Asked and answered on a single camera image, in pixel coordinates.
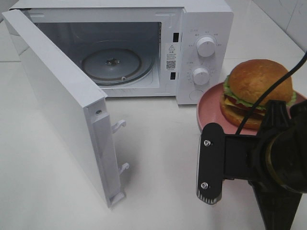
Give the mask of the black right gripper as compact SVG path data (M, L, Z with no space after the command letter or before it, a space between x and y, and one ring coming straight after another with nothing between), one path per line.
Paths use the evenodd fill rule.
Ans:
M307 192L307 102L269 101L257 133L254 160L259 178L250 181L265 229L289 230Z

